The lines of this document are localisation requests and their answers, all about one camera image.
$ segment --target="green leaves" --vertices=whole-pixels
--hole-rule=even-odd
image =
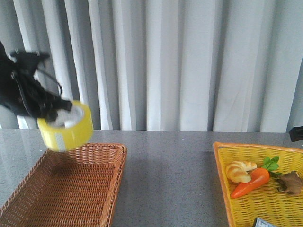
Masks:
[[[263,161],[262,168],[267,169],[269,172],[278,169],[279,158],[280,158],[279,156],[275,156],[272,159],[270,159],[269,157],[266,157]]]

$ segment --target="orange carrot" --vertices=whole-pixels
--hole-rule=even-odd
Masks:
[[[264,165],[260,168],[254,169],[250,176],[251,181],[247,183],[240,183],[231,194],[231,198],[235,199],[240,196],[246,195],[250,191],[258,188],[269,181],[269,172],[276,170],[279,165],[277,164],[279,157],[276,156],[273,159],[266,157],[264,159]]]
[[[247,183],[240,183],[235,190],[232,192],[231,197],[233,199],[238,198],[240,196],[246,195],[250,191],[258,188],[269,181],[269,172],[264,168],[256,168],[250,174],[251,181]]]

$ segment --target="brown toy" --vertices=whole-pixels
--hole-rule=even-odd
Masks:
[[[303,180],[295,171],[289,174],[283,174],[278,179],[283,186],[278,187],[279,192],[289,193],[291,195],[298,195],[303,187]]]

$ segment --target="gray countertop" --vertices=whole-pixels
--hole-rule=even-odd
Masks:
[[[302,148],[287,133],[95,131],[127,159],[112,227],[228,226],[213,142]],[[46,150],[39,130],[0,130],[0,203]]]

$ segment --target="toy bread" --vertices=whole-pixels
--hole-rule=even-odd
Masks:
[[[247,161],[234,161],[225,168],[227,178],[234,183],[247,183],[251,181],[251,176],[247,171],[257,168],[257,164]]]

